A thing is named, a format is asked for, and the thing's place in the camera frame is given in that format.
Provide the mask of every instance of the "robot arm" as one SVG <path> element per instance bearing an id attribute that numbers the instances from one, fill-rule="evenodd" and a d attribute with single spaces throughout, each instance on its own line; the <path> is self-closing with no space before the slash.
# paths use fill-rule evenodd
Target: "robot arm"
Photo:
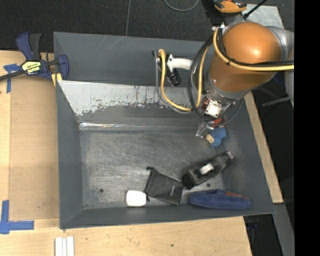
<path id="1" fill-rule="evenodd" d="M 211 44 L 214 54 L 202 81 L 204 58 Z M 293 33 L 280 28 L 250 21 L 218 28 L 201 47 L 192 64 L 188 62 L 188 94 L 192 108 L 180 110 L 196 111 L 206 121 L 220 118 L 248 92 L 271 80 L 277 72 L 293 70 L 294 61 L 289 59 L 293 48 Z M 163 65 L 165 56 L 162 49 L 159 55 L 162 69 L 166 69 Z"/>

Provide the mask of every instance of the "blue cloth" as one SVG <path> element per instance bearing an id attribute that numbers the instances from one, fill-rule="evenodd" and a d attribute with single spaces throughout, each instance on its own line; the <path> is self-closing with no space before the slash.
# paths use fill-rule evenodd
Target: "blue cloth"
<path id="1" fill-rule="evenodd" d="M 211 148 L 219 147 L 222 139 L 227 137 L 227 130 L 224 126 L 214 128 L 209 134 L 214 138 L 214 142 L 210 143 Z"/>
<path id="2" fill-rule="evenodd" d="M 251 207 L 251 200 L 237 193 L 224 189 L 206 190 L 190 194 L 189 203 L 212 209 L 248 209 Z"/>
<path id="3" fill-rule="evenodd" d="M 0 234 L 7 235 L 15 230 L 33 230 L 34 220 L 9 221 L 9 200 L 2 202 Z"/>

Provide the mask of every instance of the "black cable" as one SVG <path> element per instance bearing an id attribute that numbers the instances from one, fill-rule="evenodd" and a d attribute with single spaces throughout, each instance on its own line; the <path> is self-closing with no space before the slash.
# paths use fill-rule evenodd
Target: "black cable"
<path id="1" fill-rule="evenodd" d="M 194 9 L 197 6 L 197 4 L 199 3 L 200 0 L 196 0 L 195 4 L 192 7 L 188 8 L 188 9 L 178 9 L 178 8 L 175 8 L 172 5 L 170 5 L 166 0 L 163 0 L 163 1 L 172 10 L 175 10 L 177 12 L 189 12 L 189 11 L 191 11 L 192 9 Z"/>
<path id="2" fill-rule="evenodd" d="M 247 12 L 245 15 L 243 15 L 243 18 L 246 20 L 250 14 L 252 14 L 256 9 L 258 9 L 260 6 L 262 6 L 266 1 L 268 0 L 263 0 L 260 3 L 258 3 L 254 8 L 252 8 L 251 11 Z"/>
<path id="3" fill-rule="evenodd" d="M 195 99 L 193 97 L 193 92 L 192 92 L 193 86 L 192 86 L 192 80 L 191 79 L 192 79 L 192 76 L 193 76 L 193 72 L 194 72 L 196 66 L 198 65 L 199 60 L 202 58 L 206 48 L 212 44 L 212 40 L 213 40 L 213 37 L 211 35 L 204 42 L 204 44 L 201 46 L 201 48 L 196 53 L 196 55 L 195 55 L 195 57 L 193 59 L 193 62 L 191 64 L 191 67 L 189 69 L 189 72 L 188 72 L 187 93 L 188 93 L 189 101 L 191 103 L 192 110 L 195 110 L 197 107 L 196 107 Z"/>

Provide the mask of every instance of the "blue clamp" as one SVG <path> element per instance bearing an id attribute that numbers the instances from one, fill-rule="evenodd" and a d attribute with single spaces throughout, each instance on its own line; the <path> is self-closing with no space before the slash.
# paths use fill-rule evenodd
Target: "blue clamp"
<path id="1" fill-rule="evenodd" d="M 0 81 L 9 80 L 13 77 L 25 74 L 27 76 L 37 76 L 52 81 L 52 72 L 49 67 L 53 65 L 60 65 L 60 74 L 63 80 L 66 80 L 69 75 L 69 62 L 66 55 L 59 55 L 57 59 L 52 61 L 44 61 L 41 59 L 39 53 L 39 41 L 41 34 L 28 32 L 20 34 L 16 38 L 16 45 L 21 53 L 25 57 L 25 62 L 21 64 L 20 69 L 16 72 L 9 72 L 3 76 L 0 76 Z M 11 91 L 11 81 L 7 84 L 7 93 Z"/>
<path id="2" fill-rule="evenodd" d="M 9 200 L 2 202 L 0 234 L 7 235 L 10 231 L 34 230 L 34 220 L 9 221 Z"/>
<path id="3" fill-rule="evenodd" d="M 21 70 L 21 67 L 17 64 L 4 65 L 3 68 L 5 71 L 8 72 L 8 74 L 10 74 L 12 71 L 16 72 Z M 8 78 L 8 81 L 6 82 L 6 93 L 8 94 L 10 92 L 11 92 L 11 78 Z"/>

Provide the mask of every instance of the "wooden board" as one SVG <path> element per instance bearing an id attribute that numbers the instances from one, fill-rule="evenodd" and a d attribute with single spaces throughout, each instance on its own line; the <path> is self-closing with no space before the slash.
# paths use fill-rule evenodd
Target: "wooden board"
<path id="1" fill-rule="evenodd" d="M 55 238 L 68 236 L 75 256 L 252 255 L 242 217 L 67 230 L 46 223 L 36 220 L 35 230 L 0 235 L 2 255 L 53 256 Z"/>
<path id="2" fill-rule="evenodd" d="M 257 111 L 256 103 L 255 103 L 252 92 L 249 92 L 244 97 L 244 100 L 245 100 L 246 107 L 248 109 L 253 133 L 254 133 L 256 144 L 260 153 L 260 157 L 261 157 L 265 177 L 268 182 L 272 201 L 274 204 L 283 203 L 284 199 L 281 193 L 274 163 L 271 158 L 268 143 L 265 137 L 263 127 L 260 122 L 259 114 Z"/>
<path id="3" fill-rule="evenodd" d="M 20 65 L 25 60 L 19 51 L 2 51 L 0 54 L 1 67 L 14 63 Z M 7 81 L 3 81 L 1 86 L 6 87 L 6 84 Z M 1 122 L 6 121 L 8 128 L 10 126 L 10 151 L 7 137 L 7 141 L 3 140 L 7 147 L 1 147 L 2 151 L 6 150 L 6 158 L 1 161 L 6 161 L 8 167 L 10 154 L 10 175 L 9 183 L 6 178 L 7 188 L 4 188 L 9 190 L 9 197 L 7 192 L 1 199 L 9 199 L 10 220 L 59 217 L 55 95 L 51 81 L 26 75 L 11 79 L 11 93 L 3 90 L 1 97 L 10 99 L 10 115 L 7 103 L 7 113 L 4 111 L 7 117 L 1 118 Z"/>

